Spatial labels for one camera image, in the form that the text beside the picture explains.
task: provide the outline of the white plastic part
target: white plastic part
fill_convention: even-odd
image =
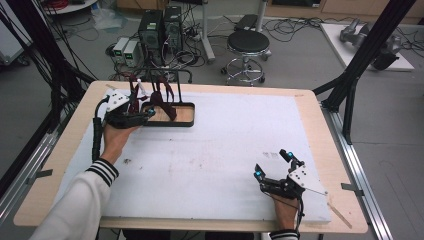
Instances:
[[[289,178],[305,189],[322,195],[327,195],[327,191],[322,186],[321,182],[311,172],[309,172],[305,165],[291,172],[289,174]]]
[[[128,101],[129,101],[129,98],[127,96],[125,96],[123,93],[119,92],[118,90],[113,89],[113,92],[109,97],[109,102],[107,103],[106,111],[110,112],[122,106]]]
[[[141,90],[141,93],[142,93],[144,96],[147,96],[146,89],[144,89],[143,85],[141,84],[141,79],[140,79],[140,78],[138,78],[138,79],[137,79],[137,83],[138,83],[138,87],[139,87],[139,88],[140,88],[140,90]]]

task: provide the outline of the white sleeve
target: white sleeve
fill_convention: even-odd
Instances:
[[[109,162],[95,161],[74,177],[30,239],[95,239],[110,185],[118,175]]]

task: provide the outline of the wooden table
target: wooden table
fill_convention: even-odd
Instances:
[[[107,84],[128,89],[128,83],[97,81],[91,84],[68,126],[60,137],[43,170],[53,169],[53,175],[36,180],[18,210],[14,223],[19,226],[38,226],[51,208],[62,177],[73,157],[94,109],[103,98]],[[341,188],[350,183],[318,101],[310,90],[182,85],[182,92],[237,93],[294,97],[307,135],[311,153],[322,184],[329,192],[329,223],[302,223],[301,232],[364,233],[368,227],[355,193]],[[103,217],[101,227],[146,228],[174,230],[222,230],[268,232],[276,229],[274,221],[143,219]]]

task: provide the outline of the desktop computer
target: desktop computer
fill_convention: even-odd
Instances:
[[[165,33],[168,49],[175,54],[183,50],[183,35],[181,21],[181,7],[169,6],[165,8]]]
[[[138,27],[138,35],[143,54],[149,61],[147,64],[162,66],[164,64],[162,50],[165,42],[163,12],[153,9],[146,10]]]

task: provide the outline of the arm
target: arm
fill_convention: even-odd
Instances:
[[[135,129],[118,130],[106,125],[105,150],[100,159],[72,180],[30,239],[95,239],[110,186],[119,175],[113,164]]]
[[[287,199],[272,195],[277,214],[278,231],[271,232],[269,236],[272,240],[298,240],[299,235],[294,230],[295,217],[299,206],[297,199]]]

